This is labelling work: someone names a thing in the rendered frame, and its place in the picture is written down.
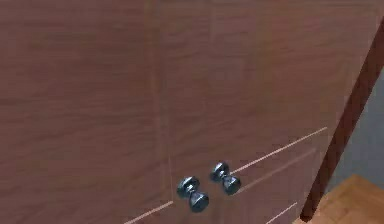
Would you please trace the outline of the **grey metal cupboard knob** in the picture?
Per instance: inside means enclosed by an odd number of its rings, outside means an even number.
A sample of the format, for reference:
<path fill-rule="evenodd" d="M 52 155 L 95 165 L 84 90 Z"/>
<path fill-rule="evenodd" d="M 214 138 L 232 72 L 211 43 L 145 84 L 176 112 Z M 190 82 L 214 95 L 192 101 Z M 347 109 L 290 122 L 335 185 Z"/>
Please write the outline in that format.
<path fill-rule="evenodd" d="M 209 205 L 209 196 L 199 190 L 200 181 L 195 176 L 181 180 L 177 186 L 180 198 L 187 199 L 190 210 L 194 213 L 203 212 Z"/>
<path fill-rule="evenodd" d="M 217 163 L 210 173 L 210 179 L 222 185 L 227 195 L 234 195 L 241 188 L 241 180 L 230 174 L 229 165 L 225 162 Z"/>

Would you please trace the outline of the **brown wooden cupboard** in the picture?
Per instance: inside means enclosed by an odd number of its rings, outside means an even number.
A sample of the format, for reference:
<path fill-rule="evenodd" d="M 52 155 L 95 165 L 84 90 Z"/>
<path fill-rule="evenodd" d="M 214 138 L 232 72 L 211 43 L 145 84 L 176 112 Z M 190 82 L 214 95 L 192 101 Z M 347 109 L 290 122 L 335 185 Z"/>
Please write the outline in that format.
<path fill-rule="evenodd" d="M 384 0 L 0 0 L 0 224 L 291 224 L 383 20 Z"/>

